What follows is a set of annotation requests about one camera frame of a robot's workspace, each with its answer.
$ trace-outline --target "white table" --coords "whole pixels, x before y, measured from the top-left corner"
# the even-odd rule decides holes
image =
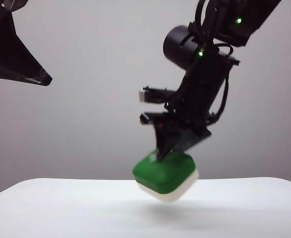
[[[291,238],[291,182],[199,180],[162,203],[132,180],[27,180],[0,193],[0,238]]]

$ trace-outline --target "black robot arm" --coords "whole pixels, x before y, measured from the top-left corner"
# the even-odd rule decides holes
[[[175,91],[143,88],[140,100],[164,103],[167,112],[142,113],[142,124],[152,124],[156,134],[157,158],[170,151],[183,152],[211,135],[207,126],[217,122],[225,109],[229,73],[239,61],[233,58],[233,46],[245,46],[280,0],[210,0],[201,25],[200,0],[195,21],[188,27],[174,28],[164,41],[164,54],[186,71]],[[224,41],[214,44],[214,38]],[[220,52],[228,47],[229,53]],[[221,86],[223,99],[217,113],[209,113]]]

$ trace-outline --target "green scrubbing pad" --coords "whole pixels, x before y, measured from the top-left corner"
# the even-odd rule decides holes
[[[177,200],[198,179],[192,157],[179,152],[158,161],[153,151],[134,167],[133,174],[143,190],[163,201]]]

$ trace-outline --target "white backdrop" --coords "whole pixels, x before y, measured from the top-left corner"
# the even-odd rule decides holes
[[[163,41],[196,4],[31,0],[15,12],[18,35],[53,81],[0,79],[0,191],[39,177],[133,179],[155,147],[139,115],[163,109],[140,104],[138,90],[179,86],[184,71],[165,59]],[[226,110],[188,153],[202,178],[291,180],[291,1],[234,55]]]

